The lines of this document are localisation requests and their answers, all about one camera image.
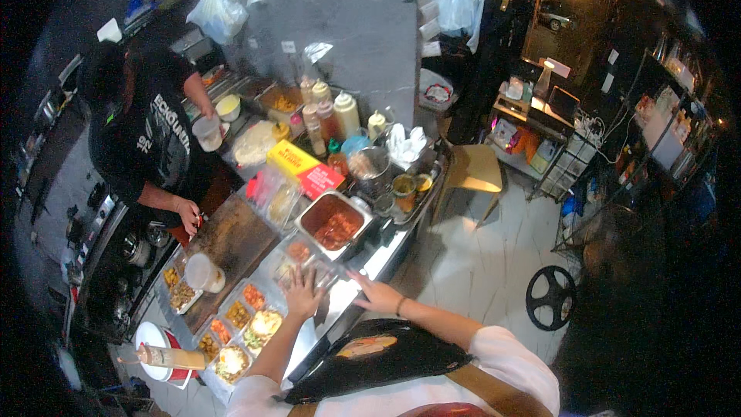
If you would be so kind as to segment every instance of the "floor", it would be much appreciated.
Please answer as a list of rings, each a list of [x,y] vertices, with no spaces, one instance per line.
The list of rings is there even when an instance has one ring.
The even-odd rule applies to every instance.
[[[551,253],[556,237],[559,206],[550,198],[525,201],[528,184],[507,170],[505,191],[499,205],[476,229],[489,195],[456,190],[440,213],[440,222],[423,232],[410,247],[391,285],[419,301],[467,315],[485,325],[501,325],[546,364],[556,356],[568,325],[556,332],[537,329],[524,308],[524,294],[533,274],[541,267],[560,265],[576,276],[561,256]],[[533,289],[545,293],[545,283]],[[549,323],[549,314],[540,315]],[[145,320],[164,323],[157,303]],[[140,366],[120,364],[123,376],[144,379],[159,407],[172,417],[223,415],[225,407],[206,386],[190,381],[184,391],[152,381]]]

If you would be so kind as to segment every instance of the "white cloth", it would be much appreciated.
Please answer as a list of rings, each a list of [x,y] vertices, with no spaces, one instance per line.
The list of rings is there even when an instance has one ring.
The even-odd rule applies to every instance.
[[[469,353],[478,358],[477,365],[481,370],[530,394],[554,416],[559,414],[556,376],[509,330],[503,327],[480,329],[471,341]],[[267,377],[255,375],[243,378],[236,385],[226,416],[285,417],[292,406],[275,402],[272,396],[278,393],[280,386]],[[437,375],[323,399],[315,416],[393,417],[425,404],[448,402],[472,403],[491,412],[481,398],[448,377]]]

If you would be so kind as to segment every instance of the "bracelet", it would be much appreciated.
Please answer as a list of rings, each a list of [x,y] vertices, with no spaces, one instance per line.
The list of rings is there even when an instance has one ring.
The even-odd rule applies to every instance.
[[[402,303],[406,300],[408,300],[406,296],[403,296],[402,299],[399,300],[399,304],[396,305],[396,317],[402,317],[401,314],[399,314],[399,311],[402,309]]]

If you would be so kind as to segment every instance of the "chair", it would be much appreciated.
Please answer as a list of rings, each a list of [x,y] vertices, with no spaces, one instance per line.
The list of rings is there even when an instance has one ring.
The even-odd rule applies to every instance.
[[[491,201],[476,225],[481,227],[491,211],[499,202],[502,191],[502,174],[499,171],[499,160],[494,150],[488,145],[455,146],[448,139],[441,137],[443,152],[448,157],[449,167],[442,184],[432,222],[436,222],[440,208],[447,205],[445,194],[449,189],[468,189],[492,194]]]

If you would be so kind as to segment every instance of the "cutting board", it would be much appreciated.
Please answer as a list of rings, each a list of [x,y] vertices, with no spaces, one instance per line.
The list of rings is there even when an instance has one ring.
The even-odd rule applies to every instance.
[[[195,333],[209,315],[216,313],[221,301],[239,281],[257,269],[278,242],[278,234],[255,214],[241,194],[232,194],[222,203],[185,250],[189,257],[204,253],[224,270],[226,276],[221,292],[204,292],[183,315],[191,332]]]

